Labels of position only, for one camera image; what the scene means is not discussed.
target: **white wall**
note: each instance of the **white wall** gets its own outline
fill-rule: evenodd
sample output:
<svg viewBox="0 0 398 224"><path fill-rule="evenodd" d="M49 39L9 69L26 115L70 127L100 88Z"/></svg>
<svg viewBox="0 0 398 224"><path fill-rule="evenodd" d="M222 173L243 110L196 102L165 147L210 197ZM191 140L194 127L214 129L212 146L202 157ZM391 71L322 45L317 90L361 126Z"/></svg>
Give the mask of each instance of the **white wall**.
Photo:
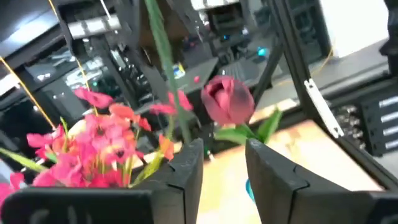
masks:
<svg viewBox="0 0 398 224"><path fill-rule="evenodd" d="M320 0L335 57L341 58L388 38L383 0Z"/></svg>

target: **tulip petal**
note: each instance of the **tulip petal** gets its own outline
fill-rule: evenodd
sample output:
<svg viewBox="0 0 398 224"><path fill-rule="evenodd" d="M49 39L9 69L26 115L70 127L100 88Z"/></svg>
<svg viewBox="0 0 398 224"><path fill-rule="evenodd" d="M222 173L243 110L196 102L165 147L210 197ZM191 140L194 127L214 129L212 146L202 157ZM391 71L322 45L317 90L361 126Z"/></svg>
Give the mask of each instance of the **tulip petal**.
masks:
<svg viewBox="0 0 398 224"><path fill-rule="evenodd" d="M201 91L201 101L213 121L216 121L220 125L231 123L228 114L221 109L217 101L206 90Z"/></svg>
<svg viewBox="0 0 398 224"><path fill-rule="evenodd" d="M254 100L249 89L235 80L230 95L228 114L234 124L244 124L254 112Z"/></svg>
<svg viewBox="0 0 398 224"><path fill-rule="evenodd" d="M223 88L228 91L233 86L233 82L234 78L229 75L217 75L209 81L208 85L213 86L214 88L214 86L222 84Z"/></svg>

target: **bouquet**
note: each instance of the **bouquet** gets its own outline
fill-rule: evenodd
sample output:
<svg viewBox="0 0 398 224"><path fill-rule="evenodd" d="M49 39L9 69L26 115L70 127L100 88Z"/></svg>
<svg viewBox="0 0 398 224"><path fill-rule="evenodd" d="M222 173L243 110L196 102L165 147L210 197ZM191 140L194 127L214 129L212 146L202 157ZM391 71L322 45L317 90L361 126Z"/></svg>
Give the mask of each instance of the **bouquet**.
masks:
<svg viewBox="0 0 398 224"><path fill-rule="evenodd" d="M153 174L163 158L174 157L174 145L170 136L173 130L173 115L176 114L173 94L169 93L170 103L152 105L152 112L170 115L167 136L160 135L160 149L155 159L132 183L132 169L138 159L144 159L143 153L136 150L140 130L151 131L148 121L134 114L134 111L122 104L113 103L113 99L102 93L89 91L83 87L75 90L77 97L87 100L94 106L95 114L88 114L83 120L68 129L66 122L61 123L54 132L40 135L28 134L29 145L36 148L36 154L54 163L47 168L36 164L5 149L0 152L20 162L23 166L38 172L34 187L133 187ZM182 91L178 91L181 106L192 110L192 105ZM109 114L98 114L97 108L109 108ZM19 190L24 180L22 173L11 175L11 184L0 184L0 208L7 196Z"/></svg>

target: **green leaf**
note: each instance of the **green leaf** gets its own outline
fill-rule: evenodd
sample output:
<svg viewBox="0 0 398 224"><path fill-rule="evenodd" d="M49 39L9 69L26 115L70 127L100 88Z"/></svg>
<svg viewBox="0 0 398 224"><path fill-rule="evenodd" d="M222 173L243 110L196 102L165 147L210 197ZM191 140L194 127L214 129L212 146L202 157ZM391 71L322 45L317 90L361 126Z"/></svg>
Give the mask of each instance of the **green leaf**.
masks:
<svg viewBox="0 0 398 224"><path fill-rule="evenodd" d="M10 157L11 159L14 159L15 161L19 162L22 166L25 166L31 170L36 171L36 172L42 172L43 170L47 170L46 167L36 164L34 161L27 159L23 156L20 156L14 152L10 152L7 149L0 148L0 152L3 153L4 155Z"/></svg>
<svg viewBox="0 0 398 224"><path fill-rule="evenodd" d="M282 112L278 109L275 109L273 114L265 120L257 130L257 135L259 136L260 141L264 144L267 144L269 138L276 131L279 125L279 121L282 117Z"/></svg>
<svg viewBox="0 0 398 224"><path fill-rule="evenodd" d="M56 156L54 153L46 152L46 153L45 153L45 156L47 156L47 158L48 158L50 161L54 162L54 163L57 163L57 162L58 162L57 156Z"/></svg>
<svg viewBox="0 0 398 224"><path fill-rule="evenodd" d="M61 120L63 129L65 130L65 135L68 136L68 124L62 117L60 117L60 120Z"/></svg>
<svg viewBox="0 0 398 224"><path fill-rule="evenodd" d="M65 140L62 145L62 151L67 152L68 151L68 124L62 117L60 117L60 119L61 119L63 129L65 130Z"/></svg>
<svg viewBox="0 0 398 224"><path fill-rule="evenodd" d="M174 130L174 119L172 116L169 116L169 127L167 128L166 139L170 139L172 137L173 130ZM159 169L163 159L163 153L161 151L161 147L162 146L159 146L155 155L155 159L152 162L150 162L144 168L144 170L138 174L137 178L134 180L134 183L130 185L130 187L133 187L141 183L141 181L145 180L147 177L149 177Z"/></svg>
<svg viewBox="0 0 398 224"><path fill-rule="evenodd" d="M227 140L241 145L246 144L248 137L245 132L234 128L221 129L215 132L214 138L217 140Z"/></svg>
<svg viewBox="0 0 398 224"><path fill-rule="evenodd" d="M246 137L249 139L257 139L257 136L253 133L253 131L246 124L240 124L235 127L235 130L238 130L240 133L244 133Z"/></svg>

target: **flower stem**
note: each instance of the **flower stem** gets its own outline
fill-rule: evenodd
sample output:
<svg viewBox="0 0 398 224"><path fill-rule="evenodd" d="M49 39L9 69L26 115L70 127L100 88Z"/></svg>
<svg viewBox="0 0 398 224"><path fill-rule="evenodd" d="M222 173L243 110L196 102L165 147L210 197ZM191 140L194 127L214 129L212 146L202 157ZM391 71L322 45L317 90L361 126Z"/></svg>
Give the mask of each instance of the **flower stem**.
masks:
<svg viewBox="0 0 398 224"><path fill-rule="evenodd" d="M181 128L182 137L186 144L190 143L191 136L188 129L188 125L184 119L184 110L182 109L181 105L177 102L180 102L177 94L177 82L174 78L174 71L173 71L173 64L172 64L172 54L170 48L170 42L167 38L166 31L164 29L164 22L162 13L160 12L159 6L157 5L156 1L153 0L145 0L149 21L150 21L150 28L154 35L156 48L159 53L160 61L162 62L162 67L164 69L167 78L169 79L170 83L170 90L174 95L174 100L176 102L177 108L177 119L178 123Z"/></svg>

